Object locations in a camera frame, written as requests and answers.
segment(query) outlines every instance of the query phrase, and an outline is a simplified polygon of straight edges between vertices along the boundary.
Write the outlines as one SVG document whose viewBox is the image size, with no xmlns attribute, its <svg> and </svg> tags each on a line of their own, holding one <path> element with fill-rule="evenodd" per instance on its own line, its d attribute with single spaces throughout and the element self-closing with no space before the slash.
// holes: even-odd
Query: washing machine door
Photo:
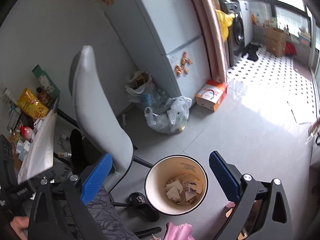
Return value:
<svg viewBox="0 0 320 240">
<path fill-rule="evenodd" d="M 244 46 L 243 21 L 240 14 L 233 19 L 233 38 L 238 46 Z"/>
</svg>

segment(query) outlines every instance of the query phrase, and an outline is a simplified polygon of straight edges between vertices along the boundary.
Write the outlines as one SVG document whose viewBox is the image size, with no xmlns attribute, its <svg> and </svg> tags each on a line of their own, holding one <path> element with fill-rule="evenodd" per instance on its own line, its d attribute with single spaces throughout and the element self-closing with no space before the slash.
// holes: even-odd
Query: white wall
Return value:
<svg viewBox="0 0 320 240">
<path fill-rule="evenodd" d="M 14 5 L 0 28 L 0 82 L 17 99 L 25 87 L 35 92 L 38 83 L 31 70 L 39 64 L 61 91 L 59 108 L 73 117 L 70 64 L 83 45 L 92 45 L 113 111 L 119 114 L 129 105 L 124 84 L 136 66 L 104 17 L 105 5 L 90 1 L 18 0 Z M 6 109 L 0 106 L 1 133 L 6 122 Z"/>
</svg>

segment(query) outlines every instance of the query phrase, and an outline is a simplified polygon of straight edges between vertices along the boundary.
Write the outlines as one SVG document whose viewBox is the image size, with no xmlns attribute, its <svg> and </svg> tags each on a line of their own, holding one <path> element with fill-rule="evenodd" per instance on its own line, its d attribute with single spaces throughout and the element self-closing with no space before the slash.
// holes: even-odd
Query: slipper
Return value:
<svg viewBox="0 0 320 240">
<path fill-rule="evenodd" d="M 149 203 L 147 197 L 140 192 L 131 193 L 129 196 L 132 206 L 141 212 L 150 222 L 159 220 L 159 212 Z"/>
</svg>

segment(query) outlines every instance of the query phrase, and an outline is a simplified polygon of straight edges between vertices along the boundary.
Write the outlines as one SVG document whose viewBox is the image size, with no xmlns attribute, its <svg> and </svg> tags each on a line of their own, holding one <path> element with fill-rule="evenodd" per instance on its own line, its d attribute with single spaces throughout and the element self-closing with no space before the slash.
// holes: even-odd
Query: trash can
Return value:
<svg viewBox="0 0 320 240">
<path fill-rule="evenodd" d="M 179 205 L 167 197 L 166 184 L 182 174 L 196 176 L 202 184 L 202 192 L 190 205 Z M 184 155 L 173 155 L 158 161 L 149 171 L 145 181 L 146 196 L 151 205 L 167 215 L 184 215 L 197 208 L 208 190 L 208 176 L 199 162 Z"/>
</svg>

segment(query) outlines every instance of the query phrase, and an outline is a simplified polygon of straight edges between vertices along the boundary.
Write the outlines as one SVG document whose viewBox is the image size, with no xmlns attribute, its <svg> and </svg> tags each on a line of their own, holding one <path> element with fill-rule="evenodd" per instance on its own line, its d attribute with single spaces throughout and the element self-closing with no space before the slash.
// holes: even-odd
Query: person's hand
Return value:
<svg viewBox="0 0 320 240">
<path fill-rule="evenodd" d="M 27 237 L 22 230 L 28 228 L 29 226 L 28 217 L 14 217 L 10 222 L 10 226 L 22 240 L 27 240 Z"/>
</svg>

